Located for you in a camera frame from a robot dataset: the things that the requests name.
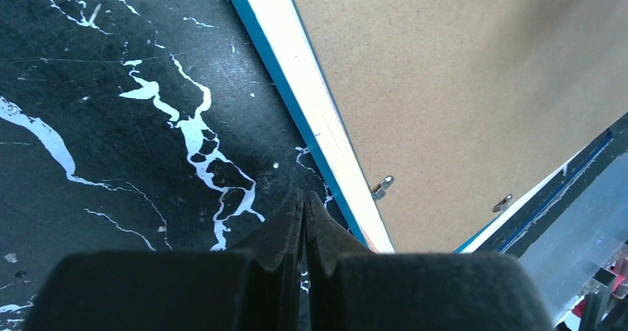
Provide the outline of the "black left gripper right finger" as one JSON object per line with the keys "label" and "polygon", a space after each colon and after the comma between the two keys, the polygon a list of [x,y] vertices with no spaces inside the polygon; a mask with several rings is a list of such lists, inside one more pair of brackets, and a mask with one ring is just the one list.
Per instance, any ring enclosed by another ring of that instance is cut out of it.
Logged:
{"label": "black left gripper right finger", "polygon": [[500,253],[374,253],[304,199],[313,330],[551,330],[518,261]]}

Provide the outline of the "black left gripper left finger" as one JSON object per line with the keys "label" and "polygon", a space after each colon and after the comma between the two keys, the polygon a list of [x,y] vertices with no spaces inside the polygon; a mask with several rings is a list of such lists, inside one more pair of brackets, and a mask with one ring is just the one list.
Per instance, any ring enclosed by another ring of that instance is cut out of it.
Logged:
{"label": "black left gripper left finger", "polygon": [[297,330],[303,192],[214,252],[107,250],[63,258],[25,330]]}

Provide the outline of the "blue wooden picture frame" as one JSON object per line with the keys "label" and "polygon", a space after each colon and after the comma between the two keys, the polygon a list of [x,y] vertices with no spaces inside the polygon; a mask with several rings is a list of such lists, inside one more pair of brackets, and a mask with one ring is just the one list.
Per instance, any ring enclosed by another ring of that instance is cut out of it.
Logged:
{"label": "blue wooden picture frame", "polygon": [[[294,0],[231,1],[357,239],[377,253],[401,253],[378,210],[395,178],[372,183],[365,176]],[[493,219],[451,251],[459,252],[518,199],[499,201]]]}

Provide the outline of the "brown cardboard backing board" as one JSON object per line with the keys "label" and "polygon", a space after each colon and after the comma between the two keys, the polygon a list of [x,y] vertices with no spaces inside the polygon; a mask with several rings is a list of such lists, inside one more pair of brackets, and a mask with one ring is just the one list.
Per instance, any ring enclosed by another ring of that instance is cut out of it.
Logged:
{"label": "brown cardboard backing board", "polygon": [[294,0],[395,250],[451,251],[627,111],[627,0]]}

